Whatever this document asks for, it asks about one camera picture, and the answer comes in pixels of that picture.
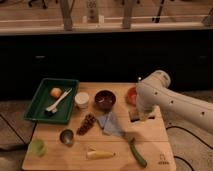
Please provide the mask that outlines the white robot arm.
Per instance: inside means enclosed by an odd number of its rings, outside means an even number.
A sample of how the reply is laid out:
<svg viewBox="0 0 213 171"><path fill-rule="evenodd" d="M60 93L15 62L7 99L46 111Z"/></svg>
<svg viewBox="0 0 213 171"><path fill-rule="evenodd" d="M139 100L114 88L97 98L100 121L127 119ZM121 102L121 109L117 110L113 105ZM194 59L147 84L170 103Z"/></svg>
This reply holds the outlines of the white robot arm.
<svg viewBox="0 0 213 171"><path fill-rule="evenodd" d="M192 98L169 90L170 76L163 70L156 70L136 85L136 108L147 114L155 106L165 108L213 134L213 103Z"/></svg>

